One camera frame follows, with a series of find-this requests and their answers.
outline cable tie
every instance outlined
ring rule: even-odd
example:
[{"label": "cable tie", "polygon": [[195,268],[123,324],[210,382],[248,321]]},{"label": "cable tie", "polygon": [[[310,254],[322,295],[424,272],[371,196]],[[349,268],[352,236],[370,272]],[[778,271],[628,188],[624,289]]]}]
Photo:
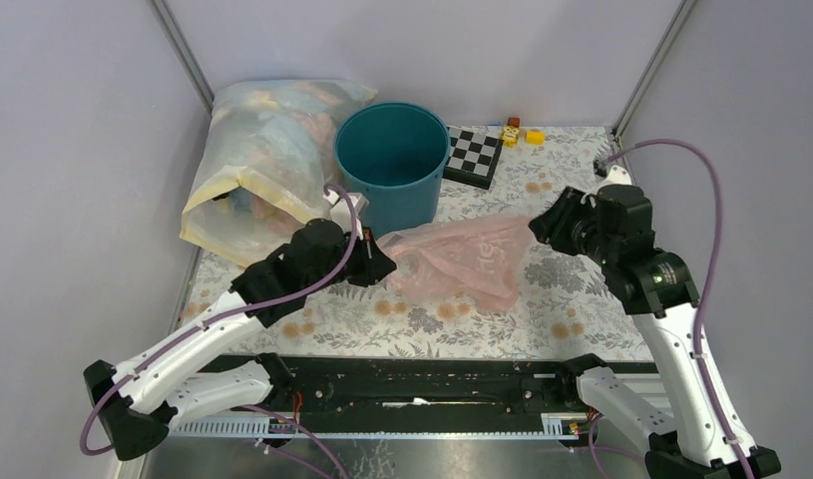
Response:
[{"label": "cable tie", "polygon": [[204,324],[205,321],[203,319],[195,319],[192,322],[195,324],[195,327],[197,329],[200,329],[201,331],[206,331],[207,329],[209,329],[209,326],[206,326]]},{"label": "cable tie", "polygon": [[137,364],[137,365],[131,367],[130,369],[127,370],[127,372],[124,373],[125,376],[133,376],[130,379],[130,382],[133,382],[133,381],[141,378],[142,373],[147,371],[148,367],[150,367],[150,366],[148,366],[148,367],[143,368],[142,370],[139,370],[139,366],[141,366],[141,364]]}]

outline floral tablecloth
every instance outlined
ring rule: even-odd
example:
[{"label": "floral tablecloth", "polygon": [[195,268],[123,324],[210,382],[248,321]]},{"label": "floral tablecloth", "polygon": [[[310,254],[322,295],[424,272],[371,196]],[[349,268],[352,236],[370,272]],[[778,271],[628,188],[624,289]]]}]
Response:
[{"label": "floral tablecloth", "polygon": [[[499,136],[499,127],[469,128]],[[604,128],[545,128],[542,146],[504,148],[487,191],[444,181],[436,221],[493,214],[542,213],[566,186],[591,190],[593,161],[607,147]],[[241,273],[203,252],[185,323]],[[518,268],[520,298],[508,312],[486,313],[465,295],[407,303],[385,284],[336,284],[306,308],[233,346],[229,352],[290,355],[567,359],[594,352],[605,360],[652,360],[631,319],[610,296],[595,265],[533,241]]]}]

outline bucket rim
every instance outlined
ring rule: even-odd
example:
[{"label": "bucket rim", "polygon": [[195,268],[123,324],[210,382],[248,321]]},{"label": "bucket rim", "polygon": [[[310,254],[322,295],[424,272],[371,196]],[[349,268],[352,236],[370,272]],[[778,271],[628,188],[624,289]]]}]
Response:
[{"label": "bucket rim", "polygon": [[[431,117],[435,121],[435,123],[439,127],[441,127],[441,130],[444,133],[445,138],[447,138],[447,148],[444,151],[444,158],[439,163],[438,167],[436,167],[433,171],[428,173],[426,176],[424,176],[424,177],[422,177],[422,178],[420,178],[418,180],[415,180],[412,183],[407,183],[405,185],[395,185],[395,186],[374,185],[374,184],[368,183],[368,182],[366,182],[364,180],[360,180],[360,179],[356,178],[353,174],[351,174],[350,172],[347,171],[347,169],[344,167],[344,165],[341,164],[341,158],[339,158],[339,155],[338,155],[338,142],[341,139],[341,134],[344,132],[344,127],[346,127],[356,117],[358,117],[358,116],[360,116],[360,115],[362,115],[364,113],[367,113],[367,112],[369,112],[371,110],[376,110],[378,108],[383,108],[383,107],[409,107],[409,108],[413,108],[415,110],[418,110],[418,111],[420,111],[422,113],[427,114],[429,117]],[[428,178],[431,178],[431,177],[439,174],[442,170],[444,170],[444,167],[447,166],[447,161],[448,161],[448,159],[450,157],[450,132],[447,129],[447,125],[441,120],[441,118],[438,115],[436,115],[435,113],[433,113],[432,111],[430,111],[426,107],[422,107],[420,105],[416,105],[414,103],[409,103],[409,102],[375,103],[373,105],[367,106],[367,107],[359,110],[358,112],[355,112],[353,115],[350,115],[349,117],[347,117],[347,120],[345,120],[344,123],[342,123],[341,126],[338,127],[338,132],[335,134],[335,139],[333,140],[333,144],[332,144],[332,154],[333,154],[333,157],[335,157],[335,163],[338,164],[339,168],[341,169],[341,172],[344,174],[345,177],[348,177],[350,180],[352,180],[354,182],[357,182],[360,185],[370,187],[370,188],[379,189],[379,190],[388,190],[388,191],[401,190],[401,189],[405,189],[405,188],[409,188],[409,187],[414,187],[415,185],[423,183]]]}]

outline teal bucket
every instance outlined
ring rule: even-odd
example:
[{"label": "teal bucket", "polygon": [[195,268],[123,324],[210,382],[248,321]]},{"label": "teal bucket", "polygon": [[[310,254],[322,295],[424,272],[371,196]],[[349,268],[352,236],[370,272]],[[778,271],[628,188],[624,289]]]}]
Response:
[{"label": "teal bucket", "polygon": [[368,199],[362,223],[376,237],[433,221],[450,152],[447,126],[434,113],[372,105],[344,122],[334,152],[348,191]]}]

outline pink plastic bag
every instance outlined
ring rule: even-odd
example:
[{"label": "pink plastic bag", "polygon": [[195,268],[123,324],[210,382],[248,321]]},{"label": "pink plastic bag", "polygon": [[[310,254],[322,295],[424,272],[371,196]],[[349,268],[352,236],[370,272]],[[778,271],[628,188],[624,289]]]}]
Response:
[{"label": "pink plastic bag", "polygon": [[465,292],[484,311],[510,309],[518,300],[518,263],[533,240],[529,220],[483,217],[389,233],[378,240],[397,262],[388,283],[413,302]]}]

